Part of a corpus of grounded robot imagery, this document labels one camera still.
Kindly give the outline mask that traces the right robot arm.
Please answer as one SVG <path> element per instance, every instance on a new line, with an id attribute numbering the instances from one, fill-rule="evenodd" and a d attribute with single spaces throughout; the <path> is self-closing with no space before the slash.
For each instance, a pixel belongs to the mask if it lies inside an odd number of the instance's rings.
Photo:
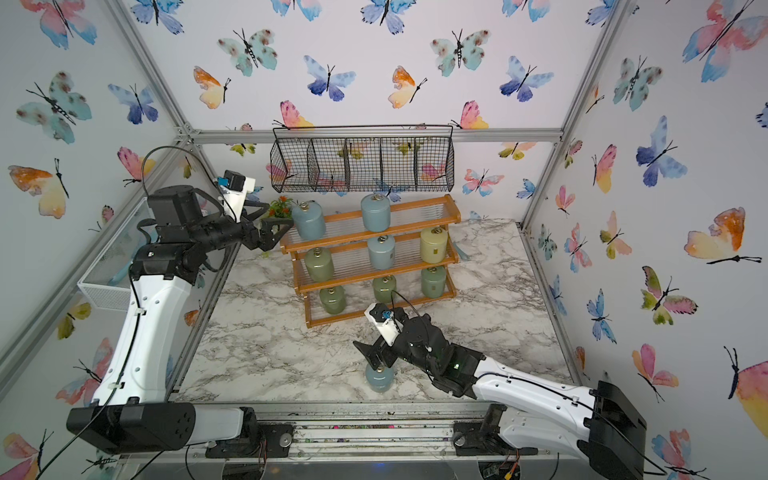
<path id="1" fill-rule="evenodd" d="M 354 345 L 373 369 L 402 360 L 442 392 L 489 403 L 485 428 L 464 437 L 471 454 L 536 448 L 585 460 L 606 479 L 643 478 L 647 423 L 618 386 L 557 383 L 516 370 L 447 340 L 427 314 L 374 303 L 364 315 L 379 336 Z"/>

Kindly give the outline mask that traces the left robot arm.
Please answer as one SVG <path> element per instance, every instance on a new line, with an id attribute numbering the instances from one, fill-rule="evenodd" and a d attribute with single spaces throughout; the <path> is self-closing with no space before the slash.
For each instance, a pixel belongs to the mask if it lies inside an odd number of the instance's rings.
<path id="1" fill-rule="evenodd" d="M 269 218 L 268 205 L 228 191 L 204 215 L 207 192 L 191 185 L 161 188 L 148 197 L 158 238 L 140 247 L 130 265 L 131 297 L 112 361 L 86 407 L 70 411 L 76 438 L 111 455 L 176 451 L 240 439 L 257 448 L 258 423 L 241 407 L 168 401 L 166 373 L 183 309 L 211 252 L 231 246 L 273 249 L 293 225 Z"/>

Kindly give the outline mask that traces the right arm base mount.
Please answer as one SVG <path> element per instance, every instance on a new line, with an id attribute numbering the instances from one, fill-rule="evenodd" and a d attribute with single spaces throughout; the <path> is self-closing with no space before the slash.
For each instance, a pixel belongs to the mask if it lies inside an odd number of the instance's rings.
<path id="1" fill-rule="evenodd" d="M 481 421 L 454 422 L 451 442 L 455 454 L 459 457 L 537 455 L 535 447 L 517 448 L 502 439 L 500 421 L 506 410 L 505 405 L 492 403 Z"/>

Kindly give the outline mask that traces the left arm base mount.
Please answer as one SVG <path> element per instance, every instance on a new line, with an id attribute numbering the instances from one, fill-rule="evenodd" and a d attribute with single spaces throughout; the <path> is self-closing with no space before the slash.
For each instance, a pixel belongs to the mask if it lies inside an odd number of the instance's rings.
<path id="1" fill-rule="evenodd" d="M 207 459 L 285 459 L 289 457 L 295 429 L 288 423 L 258 423 L 243 427 L 235 439 L 217 441 L 205 452 Z"/>

